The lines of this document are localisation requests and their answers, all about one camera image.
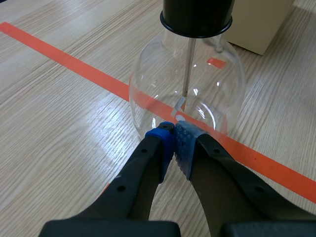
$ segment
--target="orange tape line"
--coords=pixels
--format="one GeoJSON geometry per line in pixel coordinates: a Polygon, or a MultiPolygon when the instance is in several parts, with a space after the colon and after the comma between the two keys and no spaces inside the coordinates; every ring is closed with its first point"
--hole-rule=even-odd
{"type": "Polygon", "coordinates": [[[217,67],[219,69],[222,69],[225,66],[225,64],[226,64],[226,62],[224,62],[224,61],[222,61],[220,59],[217,59],[217,58],[209,58],[207,60],[207,63],[209,65],[213,65],[213,66],[215,66],[215,67],[217,67]]]}
{"type": "MultiPolygon", "coordinates": [[[[19,28],[10,25],[9,23],[5,22],[0,24],[0,31],[122,99],[129,101],[128,85],[125,83],[41,41],[19,28]]],[[[173,110],[172,107],[145,95],[142,92],[138,92],[138,94],[135,95],[135,99],[140,103],[141,107],[150,110],[164,120],[175,122],[175,119],[171,116],[173,110]]],[[[178,112],[178,114],[181,114],[186,120],[191,121],[202,129],[208,131],[222,144],[235,160],[316,203],[315,181],[217,131],[214,131],[203,122],[194,120],[181,112],[178,112]]]]}

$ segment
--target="black cap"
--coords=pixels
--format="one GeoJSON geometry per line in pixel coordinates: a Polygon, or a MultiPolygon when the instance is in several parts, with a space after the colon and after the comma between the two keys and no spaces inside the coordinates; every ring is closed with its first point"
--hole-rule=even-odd
{"type": "Polygon", "coordinates": [[[208,38],[232,24],[235,0],[163,0],[161,23],[170,31],[190,38],[208,38]]]}

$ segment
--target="cardboard box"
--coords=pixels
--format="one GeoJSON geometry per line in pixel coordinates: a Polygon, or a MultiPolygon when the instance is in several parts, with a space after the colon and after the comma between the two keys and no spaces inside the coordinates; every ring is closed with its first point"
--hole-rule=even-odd
{"type": "Polygon", "coordinates": [[[258,54],[264,54],[294,0],[235,0],[233,24],[224,38],[258,54]]]}

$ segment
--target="clear glass bottle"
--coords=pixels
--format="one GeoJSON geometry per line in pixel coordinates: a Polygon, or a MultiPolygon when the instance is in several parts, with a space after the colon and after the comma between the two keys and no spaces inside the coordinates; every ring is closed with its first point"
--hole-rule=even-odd
{"type": "Polygon", "coordinates": [[[222,35],[196,39],[183,106],[180,100],[187,51],[188,38],[165,29],[164,35],[153,39],[136,59],[129,82],[129,98],[133,121],[141,138],[164,121],[151,112],[150,106],[157,105],[143,105],[146,102],[142,100],[147,100],[147,96],[156,99],[154,103],[162,102],[174,108],[171,116],[176,120],[184,119],[183,112],[225,134],[234,127],[245,93],[244,70],[237,52],[222,35]],[[140,92],[147,96],[137,96],[140,92]]]}

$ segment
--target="wood grain surface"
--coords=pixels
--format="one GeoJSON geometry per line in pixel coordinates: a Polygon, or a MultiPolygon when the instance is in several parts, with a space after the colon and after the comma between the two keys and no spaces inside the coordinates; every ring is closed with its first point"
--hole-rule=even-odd
{"type": "MultiPolygon", "coordinates": [[[[128,83],[160,34],[160,0],[7,0],[9,22],[128,83]]],[[[247,88],[230,136],[316,180],[316,1],[296,0],[267,53],[236,47],[247,88]]],[[[37,236],[88,207],[138,144],[129,104],[0,32],[0,236],[37,236]]],[[[264,178],[295,204],[316,205],[264,178]]],[[[203,209],[172,162],[151,219],[207,237],[203,209]]]]}

